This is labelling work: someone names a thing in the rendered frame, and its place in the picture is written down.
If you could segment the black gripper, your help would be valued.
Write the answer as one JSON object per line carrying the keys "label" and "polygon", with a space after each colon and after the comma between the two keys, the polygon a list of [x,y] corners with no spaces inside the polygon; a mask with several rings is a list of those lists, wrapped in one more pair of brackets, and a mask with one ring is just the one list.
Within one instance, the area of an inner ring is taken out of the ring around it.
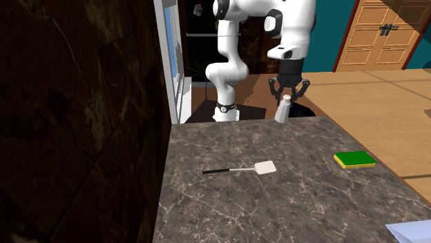
{"label": "black gripper", "polygon": [[[292,88],[292,101],[296,101],[305,94],[306,90],[309,88],[310,81],[308,79],[302,79],[303,64],[304,59],[286,59],[280,61],[277,78],[270,77],[268,80],[270,92],[277,102],[280,101],[283,88]],[[299,83],[301,83],[302,86],[300,89],[297,89],[296,86]],[[280,85],[278,90],[276,90],[276,84]]]}

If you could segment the white shaker bottle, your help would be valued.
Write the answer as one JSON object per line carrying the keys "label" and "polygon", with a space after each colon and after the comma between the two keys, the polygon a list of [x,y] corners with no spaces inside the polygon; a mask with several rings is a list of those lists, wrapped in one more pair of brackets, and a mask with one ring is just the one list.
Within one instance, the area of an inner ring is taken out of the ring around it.
{"label": "white shaker bottle", "polygon": [[279,102],[274,119],[279,123],[285,123],[289,118],[289,111],[291,108],[291,96],[283,95]]}

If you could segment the dark robot stand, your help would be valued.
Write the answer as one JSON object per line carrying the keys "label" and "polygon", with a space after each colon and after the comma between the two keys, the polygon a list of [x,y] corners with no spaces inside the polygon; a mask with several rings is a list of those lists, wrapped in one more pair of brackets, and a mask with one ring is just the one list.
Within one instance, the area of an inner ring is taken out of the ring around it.
{"label": "dark robot stand", "polygon": [[[205,99],[198,108],[192,113],[190,118],[186,120],[186,124],[189,123],[202,123],[202,122],[214,122],[214,108],[216,107],[216,101]],[[251,119],[264,119],[266,109],[254,106],[237,105],[240,111],[240,120],[251,120]]]}

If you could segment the wooden double door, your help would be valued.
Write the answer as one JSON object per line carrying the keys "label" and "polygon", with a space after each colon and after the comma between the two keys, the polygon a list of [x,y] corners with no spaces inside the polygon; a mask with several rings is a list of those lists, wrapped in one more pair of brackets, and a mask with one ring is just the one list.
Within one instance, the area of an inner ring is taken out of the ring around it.
{"label": "wooden double door", "polygon": [[431,0],[357,0],[334,72],[404,70],[431,22]]}

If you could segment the green and yellow sponge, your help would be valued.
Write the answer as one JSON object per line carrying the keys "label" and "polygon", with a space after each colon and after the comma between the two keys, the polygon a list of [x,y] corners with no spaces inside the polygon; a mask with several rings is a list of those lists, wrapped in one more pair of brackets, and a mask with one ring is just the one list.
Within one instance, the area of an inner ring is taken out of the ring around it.
{"label": "green and yellow sponge", "polygon": [[364,168],[376,165],[376,160],[364,150],[335,153],[334,159],[342,168]]}

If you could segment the black refrigerator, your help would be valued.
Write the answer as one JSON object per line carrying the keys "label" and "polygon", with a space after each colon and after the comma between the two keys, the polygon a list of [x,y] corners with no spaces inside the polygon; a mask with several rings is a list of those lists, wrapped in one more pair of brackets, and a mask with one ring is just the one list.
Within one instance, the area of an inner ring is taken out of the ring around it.
{"label": "black refrigerator", "polygon": [[178,0],[186,48],[186,73],[193,82],[206,82],[205,70],[209,64],[228,61],[218,52],[218,20],[213,14],[213,2]]}

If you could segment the white framed window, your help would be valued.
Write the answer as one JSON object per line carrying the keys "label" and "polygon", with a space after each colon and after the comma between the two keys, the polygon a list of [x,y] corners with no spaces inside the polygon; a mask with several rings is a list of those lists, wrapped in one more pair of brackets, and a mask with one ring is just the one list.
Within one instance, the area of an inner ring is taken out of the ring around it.
{"label": "white framed window", "polygon": [[153,0],[172,124],[190,118],[191,78],[184,73],[178,0]]}

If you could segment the pale blue flat object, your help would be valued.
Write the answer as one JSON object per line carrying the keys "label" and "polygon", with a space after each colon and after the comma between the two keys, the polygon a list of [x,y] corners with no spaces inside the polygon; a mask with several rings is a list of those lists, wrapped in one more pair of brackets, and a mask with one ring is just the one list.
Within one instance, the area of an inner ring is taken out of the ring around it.
{"label": "pale blue flat object", "polygon": [[431,243],[431,220],[386,224],[399,243]]}

